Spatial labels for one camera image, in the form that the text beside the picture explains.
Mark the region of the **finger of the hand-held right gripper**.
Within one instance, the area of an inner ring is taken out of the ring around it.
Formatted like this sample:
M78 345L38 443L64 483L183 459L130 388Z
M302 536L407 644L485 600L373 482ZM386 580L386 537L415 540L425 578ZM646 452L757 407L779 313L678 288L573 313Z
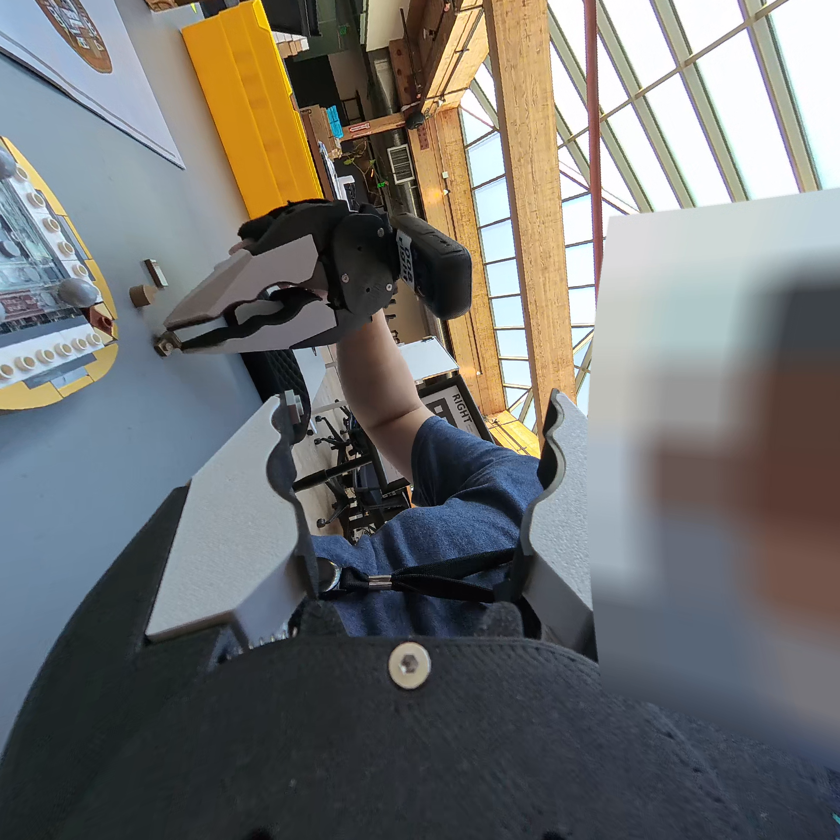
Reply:
M244 251L217 264L163 320L166 329L194 327L221 318L226 310L257 301L267 289L301 287L323 294L323 269L312 235L270 248L260 255Z
M244 305L230 323L181 340L184 353L241 354L314 347L339 325L337 312L312 291L279 291Z

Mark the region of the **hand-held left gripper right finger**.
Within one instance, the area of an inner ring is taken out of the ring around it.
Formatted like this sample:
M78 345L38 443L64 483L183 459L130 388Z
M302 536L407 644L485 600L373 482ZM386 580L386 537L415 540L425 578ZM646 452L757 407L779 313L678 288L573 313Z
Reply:
M587 420L553 390L538 468L541 495L526 510L511 570L541 636L597 659L587 506Z

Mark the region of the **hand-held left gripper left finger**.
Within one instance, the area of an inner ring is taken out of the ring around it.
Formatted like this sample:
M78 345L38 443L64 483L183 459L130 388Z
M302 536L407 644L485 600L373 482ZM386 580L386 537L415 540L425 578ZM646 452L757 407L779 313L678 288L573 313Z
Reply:
M244 648L289 637L317 583L292 489L294 437L274 395L195 473L145 630L151 642L217 626Z

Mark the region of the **round gold white lego build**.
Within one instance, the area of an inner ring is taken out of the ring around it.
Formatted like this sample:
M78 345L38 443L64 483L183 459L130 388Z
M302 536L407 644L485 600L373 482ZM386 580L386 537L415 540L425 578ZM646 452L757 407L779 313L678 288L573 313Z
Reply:
M1 413L54 405L110 372L111 291L46 181L1 139Z

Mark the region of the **person's right forearm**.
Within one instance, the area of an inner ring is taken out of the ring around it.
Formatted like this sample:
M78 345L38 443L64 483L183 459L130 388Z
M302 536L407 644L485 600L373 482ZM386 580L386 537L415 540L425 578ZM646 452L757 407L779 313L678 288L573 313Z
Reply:
M343 395L380 455L413 483L413 446L432 417L422 403L383 311L336 345Z

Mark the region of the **lego instruction booklet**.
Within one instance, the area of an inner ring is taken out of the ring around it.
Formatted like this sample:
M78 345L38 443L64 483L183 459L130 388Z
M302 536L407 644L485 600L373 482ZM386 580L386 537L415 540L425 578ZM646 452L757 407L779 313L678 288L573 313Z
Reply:
M2 1L2 53L185 168L113 1Z

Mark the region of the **black padded wrist rest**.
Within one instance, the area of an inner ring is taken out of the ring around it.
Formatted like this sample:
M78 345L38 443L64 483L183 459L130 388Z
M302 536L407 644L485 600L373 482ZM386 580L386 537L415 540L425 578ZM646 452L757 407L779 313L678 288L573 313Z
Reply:
M270 397L284 395L287 391L292 391L300 397L301 420L292 424L295 430L293 444L299 444L308 434L311 401L298 358L293 350L242 353L241 358L263 403Z

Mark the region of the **black office chair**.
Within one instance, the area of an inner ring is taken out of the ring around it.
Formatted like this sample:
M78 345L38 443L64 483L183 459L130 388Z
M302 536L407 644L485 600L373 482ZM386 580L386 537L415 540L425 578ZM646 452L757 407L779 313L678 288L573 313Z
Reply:
M334 403L326 413L313 417L312 422L315 446L326 445L343 459L368 454L368 439L347 406Z
M293 489L298 495L315 491L322 503L313 517L316 534L340 535L351 543L373 535L412 506L406 479L390 479L375 452L299 478Z

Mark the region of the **white board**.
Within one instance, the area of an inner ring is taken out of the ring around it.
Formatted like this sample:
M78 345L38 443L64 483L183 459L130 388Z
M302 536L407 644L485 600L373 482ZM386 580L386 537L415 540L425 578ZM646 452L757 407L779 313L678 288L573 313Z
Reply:
M412 343L399 343L396 346L415 384L459 372L458 363L435 336L427 336Z

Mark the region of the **yellow plastic bin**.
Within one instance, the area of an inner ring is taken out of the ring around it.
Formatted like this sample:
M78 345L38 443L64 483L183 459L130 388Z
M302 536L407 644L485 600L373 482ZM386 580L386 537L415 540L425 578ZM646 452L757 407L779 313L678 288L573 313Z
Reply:
M249 217L322 198L263 4L240 3L182 37Z

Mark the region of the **framed tag sign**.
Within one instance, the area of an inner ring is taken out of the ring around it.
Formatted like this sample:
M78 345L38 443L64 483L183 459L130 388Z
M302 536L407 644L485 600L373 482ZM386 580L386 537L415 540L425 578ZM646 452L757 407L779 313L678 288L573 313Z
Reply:
M494 443L485 418L467 386L460 381L446 381L418 390L423 404L437 417L477 438Z

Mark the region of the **wooden ceiling beam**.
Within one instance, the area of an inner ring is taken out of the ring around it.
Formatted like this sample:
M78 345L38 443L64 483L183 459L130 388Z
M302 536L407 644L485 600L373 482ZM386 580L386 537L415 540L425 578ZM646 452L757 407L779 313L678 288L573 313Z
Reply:
M549 8L544 1L483 7L540 433L552 392L575 397Z

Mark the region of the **red pipe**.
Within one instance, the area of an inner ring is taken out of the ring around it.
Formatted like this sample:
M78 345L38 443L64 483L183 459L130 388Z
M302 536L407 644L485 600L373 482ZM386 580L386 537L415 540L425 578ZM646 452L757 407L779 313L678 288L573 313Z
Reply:
M598 80L598 24L596 1L583 1L584 58L595 297L599 297L603 262L601 109Z

